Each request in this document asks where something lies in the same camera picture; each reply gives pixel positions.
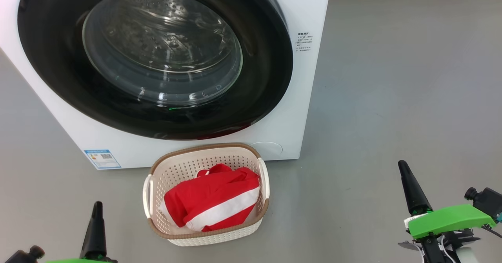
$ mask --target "white washing machine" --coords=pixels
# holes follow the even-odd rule
[[[297,159],[328,0],[0,0],[0,48],[98,169]]]

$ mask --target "gray floor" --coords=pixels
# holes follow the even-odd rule
[[[104,202],[108,253],[137,262],[420,262],[397,161],[434,208],[502,191],[502,0],[330,0],[303,151],[269,162],[271,206],[252,236],[181,248],[141,205],[147,169],[99,172],[0,56],[0,261],[40,245],[78,256]],[[484,231],[482,262],[502,241]]]

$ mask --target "black door frame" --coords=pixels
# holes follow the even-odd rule
[[[249,127],[283,98],[293,52],[280,13],[269,0],[197,0],[235,32],[242,71],[223,95],[196,107],[160,107],[104,79],[82,43],[82,24],[101,0],[21,0],[18,30],[33,68],[63,100],[83,114],[125,132],[174,140],[206,139]]]

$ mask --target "laundry basket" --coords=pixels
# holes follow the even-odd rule
[[[182,181],[193,179],[197,172],[223,163],[233,170],[247,167],[260,176],[260,194],[256,217],[237,226],[210,232],[180,232],[178,226],[157,209],[165,193]],[[181,247],[211,245],[254,233],[269,207],[269,175],[258,152],[242,143],[204,145],[162,156],[152,166],[143,186],[143,207],[149,225],[159,236]]]

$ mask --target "white stripe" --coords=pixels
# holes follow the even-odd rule
[[[258,200],[259,193],[260,187],[258,186],[258,188],[239,194],[200,213],[186,225],[194,231],[202,231],[205,226],[212,226],[251,207]]]

